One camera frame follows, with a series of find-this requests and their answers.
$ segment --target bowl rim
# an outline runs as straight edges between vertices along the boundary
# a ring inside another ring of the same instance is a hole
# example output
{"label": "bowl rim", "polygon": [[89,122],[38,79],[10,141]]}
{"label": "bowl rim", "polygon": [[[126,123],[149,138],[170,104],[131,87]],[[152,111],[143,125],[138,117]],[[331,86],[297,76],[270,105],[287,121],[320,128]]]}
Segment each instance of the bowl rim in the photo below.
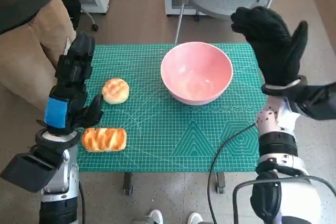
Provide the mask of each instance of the bowl rim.
{"label": "bowl rim", "polygon": [[[184,98],[184,97],[182,97],[182,96],[180,96],[180,95],[177,95],[175,92],[173,92],[173,91],[169,88],[169,86],[167,85],[167,83],[165,82],[165,80],[164,80],[163,77],[162,77],[162,66],[163,66],[163,61],[164,61],[164,59],[166,58],[166,56],[167,56],[171,51],[173,51],[174,49],[176,49],[176,48],[178,48],[179,46],[182,46],[182,45],[184,45],[184,44],[204,44],[204,45],[207,45],[207,46],[211,46],[211,47],[213,47],[213,48],[219,50],[219,51],[226,57],[226,59],[228,60],[228,62],[230,63],[230,66],[231,66],[231,76],[230,76],[230,79],[229,79],[227,85],[226,85],[223,89],[221,89],[220,92],[217,92],[215,95],[212,95],[212,96],[210,96],[210,97],[208,97],[208,98],[206,98],[206,99],[201,99],[201,100],[189,100],[189,99],[186,99],[186,98]],[[231,84],[231,82],[232,82],[232,78],[233,78],[233,74],[234,74],[234,71],[233,71],[233,65],[232,65],[232,62],[231,62],[230,58],[229,58],[228,55],[227,55],[226,53],[224,53],[221,49],[219,49],[218,47],[216,47],[216,46],[214,46],[214,45],[212,45],[212,44],[209,44],[209,43],[198,42],[198,41],[190,41],[190,42],[185,42],[185,43],[182,43],[182,44],[178,44],[177,46],[173,47],[172,49],[170,49],[170,50],[165,54],[165,56],[163,57],[163,59],[162,59],[162,61],[161,61],[160,74],[161,74],[161,79],[162,79],[164,85],[166,86],[166,88],[167,88],[171,93],[173,93],[175,96],[177,96],[177,97],[179,97],[179,98],[181,98],[181,99],[183,99],[183,100],[186,100],[186,101],[191,101],[191,102],[193,102],[193,101],[194,101],[194,102],[202,102],[202,101],[210,100],[210,99],[213,98],[213,97],[219,97],[219,96],[220,96],[220,95],[227,89],[227,87]]]}

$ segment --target blue tape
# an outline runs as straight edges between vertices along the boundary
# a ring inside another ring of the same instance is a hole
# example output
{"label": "blue tape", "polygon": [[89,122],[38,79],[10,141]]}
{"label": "blue tape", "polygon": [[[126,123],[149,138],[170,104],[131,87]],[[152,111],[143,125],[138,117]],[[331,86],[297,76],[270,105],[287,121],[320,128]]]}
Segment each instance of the blue tape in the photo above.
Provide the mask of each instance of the blue tape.
{"label": "blue tape", "polygon": [[67,102],[49,98],[44,115],[45,123],[55,128],[65,128],[67,110]]}

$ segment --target table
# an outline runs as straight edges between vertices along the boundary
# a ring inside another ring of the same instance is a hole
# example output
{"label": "table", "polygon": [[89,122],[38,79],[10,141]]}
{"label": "table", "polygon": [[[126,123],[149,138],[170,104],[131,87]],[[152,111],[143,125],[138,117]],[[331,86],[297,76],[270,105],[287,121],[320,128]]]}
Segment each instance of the table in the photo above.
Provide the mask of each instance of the table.
{"label": "table", "polygon": [[[81,171],[207,172],[220,145],[255,120],[266,97],[254,52],[247,43],[214,44],[232,61],[230,86],[216,101],[189,106],[176,101],[160,75],[164,55],[173,44],[96,45],[93,72],[87,81],[89,104],[111,78],[130,86],[129,99],[103,105],[97,127],[122,127],[126,149],[118,153],[89,153],[79,145]],[[214,171],[252,171],[258,159],[256,129],[238,136],[220,155]]]}

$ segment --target bread loaf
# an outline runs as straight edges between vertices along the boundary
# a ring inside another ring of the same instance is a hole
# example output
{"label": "bread loaf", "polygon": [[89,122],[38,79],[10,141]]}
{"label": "bread loaf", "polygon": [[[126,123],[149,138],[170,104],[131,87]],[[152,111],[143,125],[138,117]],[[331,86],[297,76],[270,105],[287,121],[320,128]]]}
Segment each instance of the bread loaf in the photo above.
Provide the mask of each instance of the bread loaf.
{"label": "bread loaf", "polygon": [[106,82],[101,93],[109,104],[123,103],[129,96],[130,87],[124,80],[113,78]]}
{"label": "bread loaf", "polygon": [[124,129],[87,128],[82,136],[82,145],[88,152],[118,152],[126,147]]}

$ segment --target caster wheel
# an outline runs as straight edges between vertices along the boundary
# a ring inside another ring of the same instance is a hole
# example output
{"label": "caster wheel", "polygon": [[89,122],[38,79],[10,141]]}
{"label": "caster wheel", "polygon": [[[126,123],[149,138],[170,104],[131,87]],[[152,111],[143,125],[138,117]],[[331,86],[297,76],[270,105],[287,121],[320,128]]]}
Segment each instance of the caster wheel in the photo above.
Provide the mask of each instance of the caster wheel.
{"label": "caster wheel", "polygon": [[99,26],[97,24],[92,25],[92,31],[98,31]]}
{"label": "caster wheel", "polygon": [[221,187],[221,186],[217,185],[216,191],[217,191],[217,194],[224,194],[224,187]]}
{"label": "caster wheel", "polygon": [[199,20],[200,20],[199,14],[194,15],[194,20],[196,22],[199,22]]}
{"label": "caster wheel", "polygon": [[130,196],[133,194],[133,186],[131,186],[129,189],[124,189],[125,195]]}

